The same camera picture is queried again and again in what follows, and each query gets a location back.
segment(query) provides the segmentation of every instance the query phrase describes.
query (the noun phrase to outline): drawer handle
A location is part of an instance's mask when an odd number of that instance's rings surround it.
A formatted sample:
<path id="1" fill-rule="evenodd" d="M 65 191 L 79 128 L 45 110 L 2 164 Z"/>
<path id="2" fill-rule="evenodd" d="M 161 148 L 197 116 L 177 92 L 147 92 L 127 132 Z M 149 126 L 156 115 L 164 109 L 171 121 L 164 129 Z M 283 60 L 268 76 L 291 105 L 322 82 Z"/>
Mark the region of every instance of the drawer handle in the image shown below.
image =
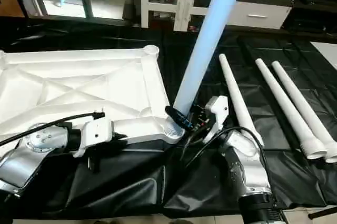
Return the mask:
<path id="1" fill-rule="evenodd" d="M 248 17 L 255 17 L 255 18 L 268 18 L 268 16 L 266 16 L 266 15 L 252 15 L 252 14 L 248 14 Z"/>

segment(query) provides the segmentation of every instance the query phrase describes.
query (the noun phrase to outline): white tube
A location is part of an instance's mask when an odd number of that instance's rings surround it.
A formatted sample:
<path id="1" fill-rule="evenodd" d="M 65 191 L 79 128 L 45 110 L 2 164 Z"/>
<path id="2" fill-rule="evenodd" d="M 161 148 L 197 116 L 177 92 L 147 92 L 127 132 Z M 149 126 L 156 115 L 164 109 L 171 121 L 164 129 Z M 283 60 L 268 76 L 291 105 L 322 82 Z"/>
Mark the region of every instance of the white tube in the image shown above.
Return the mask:
<path id="1" fill-rule="evenodd" d="M 317 114 L 303 97 L 302 93 L 298 90 L 280 63 L 274 61 L 272 66 L 292 101 L 295 103 L 296 108 L 301 113 L 314 135 L 324 143 L 326 150 L 328 151 L 325 155 L 325 161 L 337 162 L 337 142 L 331 137 Z"/>
<path id="2" fill-rule="evenodd" d="M 180 85 L 174 108 L 187 115 L 236 0 L 211 0 Z"/>
<path id="3" fill-rule="evenodd" d="M 239 125 L 245 127 L 252 131 L 262 146 L 264 146 L 261 135 L 256 131 L 255 126 L 253 124 L 252 118 L 248 112 L 247 106 L 243 100 L 239 87 L 235 81 L 234 75 L 232 73 L 231 67 L 227 61 L 227 58 L 224 54 L 220 54 L 219 56 L 221 68 L 223 74 L 226 79 L 227 87 L 231 95 L 231 100 L 234 105 L 234 110 L 236 113 L 237 120 L 239 121 Z M 242 134 L 245 136 L 252 138 L 247 132 L 242 131 Z"/>
<path id="4" fill-rule="evenodd" d="M 312 134 L 311 129 L 305 123 L 304 119 L 292 104 L 287 94 L 283 91 L 280 84 L 266 67 L 263 60 L 259 58 L 255 63 L 299 138 L 301 149 L 307 159 L 317 159 L 325 156 L 326 149 L 323 143 Z"/>

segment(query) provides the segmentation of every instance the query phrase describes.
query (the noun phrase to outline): black wire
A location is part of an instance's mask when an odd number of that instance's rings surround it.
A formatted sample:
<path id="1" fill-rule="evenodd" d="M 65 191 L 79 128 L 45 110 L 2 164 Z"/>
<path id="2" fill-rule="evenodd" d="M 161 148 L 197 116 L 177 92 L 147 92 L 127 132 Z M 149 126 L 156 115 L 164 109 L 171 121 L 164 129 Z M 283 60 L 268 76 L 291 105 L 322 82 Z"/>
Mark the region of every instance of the black wire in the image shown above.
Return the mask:
<path id="1" fill-rule="evenodd" d="M 197 145 L 197 144 L 201 143 L 203 140 L 204 140 L 204 138 L 200 138 L 200 139 L 198 139 L 197 141 L 191 142 L 191 143 L 189 144 L 189 146 Z"/>
<path id="2" fill-rule="evenodd" d="M 94 118 L 100 118 L 100 117 L 104 117 L 105 114 L 104 113 L 93 112 L 93 113 L 73 115 L 73 116 L 68 116 L 68 117 L 62 118 L 62 119 L 58 119 L 58 120 L 52 121 L 50 123 L 46 123 L 44 125 L 38 126 L 36 128 L 32 128 L 30 130 L 27 130 L 25 132 L 22 132 L 20 134 L 15 135 L 15 136 L 11 136 L 11 137 L 3 140 L 3 141 L 0 141 L 0 146 L 3 146 L 5 144 L 9 144 L 10 142 L 13 142 L 13 141 L 18 140 L 18 139 L 20 139 L 22 137 L 28 136 L 28 135 L 30 135 L 32 133 L 35 133 L 35 132 L 39 131 L 39 130 L 42 130 L 42 129 L 54 126 L 57 123 L 63 123 L 65 121 L 67 121 L 67 120 L 73 120 L 73 119 L 78 119 L 78 118 L 88 117 L 88 116 L 93 116 Z"/>
<path id="3" fill-rule="evenodd" d="M 195 155 L 194 157 L 191 158 L 191 160 L 186 164 L 185 168 L 191 165 L 191 163 L 196 160 L 204 151 L 205 149 L 214 141 L 216 140 L 219 136 L 223 135 L 226 132 L 229 132 L 231 130 L 235 130 L 235 127 L 227 128 L 221 130 L 219 133 L 215 134 Z"/>
<path id="4" fill-rule="evenodd" d="M 181 153 L 181 156 L 180 156 L 180 159 L 179 159 L 180 161 L 183 160 L 184 155 L 185 155 L 185 152 L 186 152 L 188 146 L 191 145 L 191 141 L 192 141 L 195 137 L 199 136 L 203 131 L 207 130 L 207 128 L 208 128 L 208 126 L 207 126 L 207 125 L 204 125 L 204 126 L 200 127 L 197 131 L 192 132 L 192 133 L 190 134 L 190 136 L 189 136 L 188 139 L 186 140 L 186 143 L 185 143 L 184 148 L 183 148 L 183 150 L 182 150 L 182 153 Z"/>
<path id="5" fill-rule="evenodd" d="M 191 163 L 196 159 L 198 158 L 204 151 L 205 149 L 216 139 L 218 139 L 221 135 L 225 134 L 225 133 L 228 133 L 229 131 L 233 131 L 233 130 L 243 130 L 243 131 L 246 131 L 247 133 L 249 133 L 252 138 L 254 139 L 254 141 L 256 142 L 259 150 L 260 150 L 260 157 L 262 158 L 262 162 L 263 162 L 263 166 L 264 166 L 264 169 L 266 171 L 266 174 L 267 174 L 267 178 L 268 178 L 268 181 L 270 183 L 270 189 L 271 191 L 273 192 L 273 188 L 272 188 L 272 185 L 271 185 L 271 176 L 270 176 L 270 169 L 269 169 L 269 165 L 267 163 L 267 159 L 265 157 L 265 154 L 264 154 L 264 150 L 263 150 L 263 147 L 261 145 L 261 143 L 259 142 L 258 138 L 256 137 L 256 135 L 251 132 L 249 129 L 245 128 L 245 127 L 241 127 L 241 126 L 235 126 L 235 127 L 230 127 L 230 128 L 226 128 L 226 129 L 223 129 L 221 130 L 219 133 L 215 134 L 195 155 L 194 157 L 191 158 L 191 160 L 186 164 L 185 168 L 187 168 L 188 166 L 191 165 Z"/>

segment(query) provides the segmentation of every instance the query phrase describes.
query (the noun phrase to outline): table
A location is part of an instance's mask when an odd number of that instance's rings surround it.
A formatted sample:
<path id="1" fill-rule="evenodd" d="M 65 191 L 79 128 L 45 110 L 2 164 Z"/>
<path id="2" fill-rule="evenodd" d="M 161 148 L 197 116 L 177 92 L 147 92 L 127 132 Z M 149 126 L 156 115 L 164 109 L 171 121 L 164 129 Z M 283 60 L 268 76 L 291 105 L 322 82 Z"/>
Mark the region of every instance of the table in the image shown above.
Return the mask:
<path id="1" fill-rule="evenodd" d="M 328 43 L 311 43 L 337 69 L 337 45 Z"/>
<path id="2" fill-rule="evenodd" d="M 0 19 L 6 52 L 68 49 L 160 48 L 160 65 L 170 102 L 196 40 L 196 34 L 166 33 L 75 21 Z M 270 66 L 279 60 L 332 136 L 337 139 L 337 73 L 309 41 L 255 38 L 225 33 L 203 79 L 196 102 L 228 95 L 217 55 L 225 53 L 256 129 L 265 142 L 277 206 L 281 209 L 337 205 L 337 169 L 324 160 L 309 161 L 264 82 L 255 59 Z M 230 112 L 226 126 L 237 125 Z M 186 161 L 196 151 L 188 150 Z M 238 213 L 226 163 L 208 149 L 190 170 L 181 170 L 179 147 L 158 139 L 130 145 L 101 161 L 91 173 L 86 159 L 51 158 L 21 199 L 6 204 L 15 219 L 95 219 L 162 213 L 170 218 Z"/>

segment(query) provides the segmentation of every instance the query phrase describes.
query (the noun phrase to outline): silver robotic arm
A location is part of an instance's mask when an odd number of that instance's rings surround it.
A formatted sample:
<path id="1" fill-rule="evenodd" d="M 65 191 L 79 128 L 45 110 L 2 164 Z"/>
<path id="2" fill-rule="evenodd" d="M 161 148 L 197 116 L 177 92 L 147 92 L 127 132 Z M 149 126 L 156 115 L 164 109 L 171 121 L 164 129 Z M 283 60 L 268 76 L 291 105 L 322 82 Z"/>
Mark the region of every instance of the silver robotic arm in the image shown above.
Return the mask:
<path id="1" fill-rule="evenodd" d="M 228 115 L 227 98 L 213 96 L 205 109 L 208 113 L 214 114 L 216 120 L 204 139 L 204 142 L 205 140 L 208 142 L 222 130 L 222 124 Z M 266 171 L 267 163 L 261 153 L 262 147 L 258 139 L 256 138 L 256 142 L 253 142 L 253 138 L 232 130 L 224 139 L 224 144 L 220 149 L 220 154 L 229 166 L 242 218 L 245 224 L 285 223 L 281 211 L 275 209 L 275 200 Z"/>
<path id="2" fill-rule="evenodd" d="M 43 124 L 34 125 L 30 130 Z M 101 117 L 87 122 L 81 129 L 62 123 L 21 138 L 16 147 L 0 160 L 0 190 L 20 196 L 36 175 L 43 160 L 55 149 L 81 157 L 97 144 L 111 141 L 116 135 L 113 123 Z"/>

